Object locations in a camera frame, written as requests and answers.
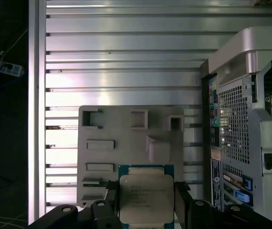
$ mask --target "ventilation holes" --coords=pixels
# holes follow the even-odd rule
[[[249,164],[247,97],[242,86],[219,94],[221,153]]]

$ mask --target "metal slat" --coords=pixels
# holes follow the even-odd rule
[[[48,73],[47,88],[68,87],[192,87],[201,85],[199,72]]]
[[[62,165],[75,164],[78,158],[78,149],[75,148],[55,148],[46,149],[46,164],[52,165]],[[202,162],[202,147],[201,146],[189,146],[183,149],[183,158],[185,162]],[[65,174],[71,174],[73,168],[66,168],[67,172]],[[46,174],[60,174],[62,170],[60,168],[47,168]]]
[[[47,1],[47,8],[108,8],[108,7],[172,7],[172,6],[252,6],[253,2],[249,0],[52,0]]]
[[[46,51],[214,50],[231,35],[52,35]]]
[[[213,15],[222,17],[224,15],[234,15],[234,16],[244,16],[248,17],[249,15],[272,15],[272,8],[253,8],[253,7],[133,7],[133,8],[47,8],[47,15],[103,15],[103,14],[113,14],[113,15],[171,15],[171,14],[185,14],[185,15]]]
[[[80,54],[50,54],[46,56],[48,63],[53,62],[130,62],[130,61],[205,61],[211,52],[169,52],[169,53],[141,53],[141,52],[106,52]]]
[[[249,26],[272,26],[259,17],[142,17],[50,18],[47,32],[222,32],[236,33]]]
[[[81,105],[194,105],[201,103],[197,88],[186,90],[133,90],[48,92],[46,106]]]
[[[201,144],[201,128],[186,128],[184,142]],[[78,144],[78,130],[46,130],[46,144],[58,146],[70,146]]]
[[[97,63],[48,63],[47,70],[53,69],[186,69],[199,68],[202,61],[164,61],[164,62],[97,62]]]

